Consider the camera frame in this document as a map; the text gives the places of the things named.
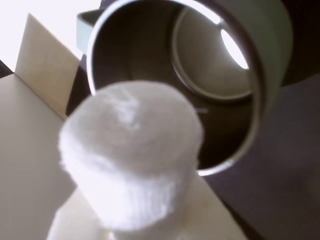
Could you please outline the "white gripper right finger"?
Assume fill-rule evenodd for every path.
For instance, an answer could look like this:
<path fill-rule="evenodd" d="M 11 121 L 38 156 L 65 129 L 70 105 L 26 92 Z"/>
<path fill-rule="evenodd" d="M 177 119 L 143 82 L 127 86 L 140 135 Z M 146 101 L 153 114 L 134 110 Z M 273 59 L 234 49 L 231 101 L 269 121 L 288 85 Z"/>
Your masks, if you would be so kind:
<path fill-rule="evenodd" d="M 199 175 L 187 195 L 184 214 L 186 240 L 246 240 L 231 213 Z"/>

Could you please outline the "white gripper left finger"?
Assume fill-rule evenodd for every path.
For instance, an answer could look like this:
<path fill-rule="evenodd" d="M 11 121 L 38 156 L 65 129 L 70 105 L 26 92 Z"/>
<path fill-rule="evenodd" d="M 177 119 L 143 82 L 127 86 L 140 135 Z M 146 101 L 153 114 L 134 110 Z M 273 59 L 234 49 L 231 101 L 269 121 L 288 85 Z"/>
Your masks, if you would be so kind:
<path fill-rule="evenodd" d="M 48 240 L 111 240 L 113 234 L 104 228 L 97 214 L 79 189 L 57 209 Z"/>

